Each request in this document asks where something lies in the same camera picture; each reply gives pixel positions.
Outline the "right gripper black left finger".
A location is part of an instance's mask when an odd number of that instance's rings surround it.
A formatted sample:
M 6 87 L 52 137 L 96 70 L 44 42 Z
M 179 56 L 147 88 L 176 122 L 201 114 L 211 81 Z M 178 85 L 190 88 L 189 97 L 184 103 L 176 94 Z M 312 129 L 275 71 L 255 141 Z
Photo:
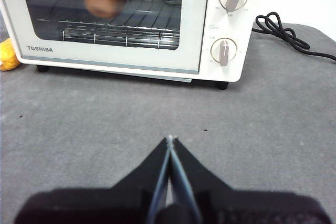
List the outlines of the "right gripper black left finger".
M 148 223 L 163 205 L 169 164 L 164 138 L 112 187 L 57 188 L 30 196 L 15 223 Z

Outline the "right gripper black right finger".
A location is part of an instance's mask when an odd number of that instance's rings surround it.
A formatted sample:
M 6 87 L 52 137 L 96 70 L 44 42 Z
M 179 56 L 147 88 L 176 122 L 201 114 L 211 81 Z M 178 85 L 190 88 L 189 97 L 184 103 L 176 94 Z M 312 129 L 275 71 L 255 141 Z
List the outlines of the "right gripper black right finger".
M 177 138 L 170 137 L 170 155 L 176 196 L 197 223 L 328 223 L 328 214 L 312 197 L 230 187 Z

